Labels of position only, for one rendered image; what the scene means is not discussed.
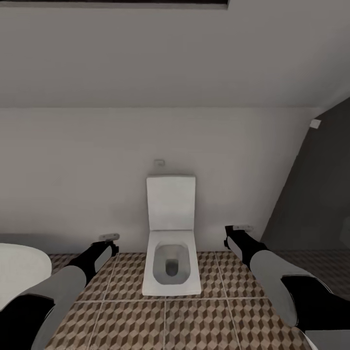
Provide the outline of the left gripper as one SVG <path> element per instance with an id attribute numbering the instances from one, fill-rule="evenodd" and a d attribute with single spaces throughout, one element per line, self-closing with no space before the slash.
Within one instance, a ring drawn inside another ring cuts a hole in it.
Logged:
<path id="1" fill-rule="evenodd" d="M 112 247 L 112 255 L 111 255 L 111 257 L 115 257 L 116 253 L 119 253 L 119 247 L 116 246 L 115 244 L 111 245 L 111 247 Z"/>

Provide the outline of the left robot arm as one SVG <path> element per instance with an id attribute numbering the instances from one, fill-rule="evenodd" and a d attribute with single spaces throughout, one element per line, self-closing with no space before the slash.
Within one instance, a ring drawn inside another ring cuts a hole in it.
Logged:
<path id="1" fill-rule="evenodd" d="M 88 283 L 110 257 L 119 253 L 117 233 L 97 243 L 64 268 L 25 290 L 0 311 L 0 350 L 43 350 Z"/>

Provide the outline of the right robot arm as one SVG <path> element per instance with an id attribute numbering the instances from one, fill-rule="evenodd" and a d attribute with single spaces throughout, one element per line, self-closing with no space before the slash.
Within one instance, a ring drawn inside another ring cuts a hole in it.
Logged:
<path id="1" fill-rule="evenodd" d="M 224 245 L 247 265 L 280 318 L 301 329 L 318 350 L 350 350 L 350 302 L 247 234 L 253 231 L 251 225 L 233 226 Z"/>

